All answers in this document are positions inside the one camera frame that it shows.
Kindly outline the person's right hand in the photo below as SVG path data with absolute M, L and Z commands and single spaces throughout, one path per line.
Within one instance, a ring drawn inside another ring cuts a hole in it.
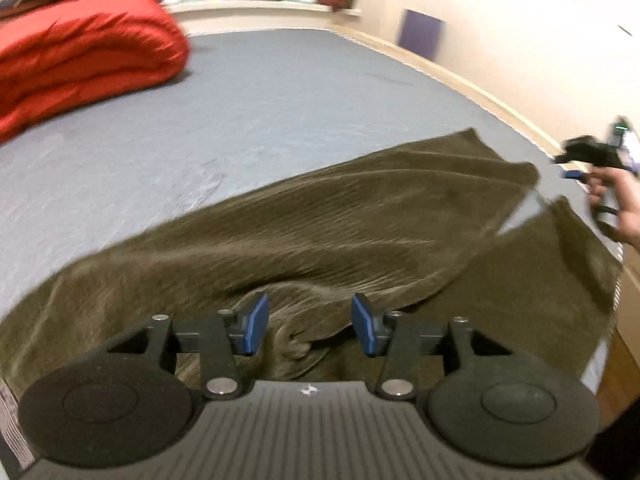
M 591 213 L 600 231 L 610 240 L 639 251 L 639 180 L 623 169 L 592 166 L 587 177 Z M 604 206 L 615 196 L 614 224 L 605 224 Z

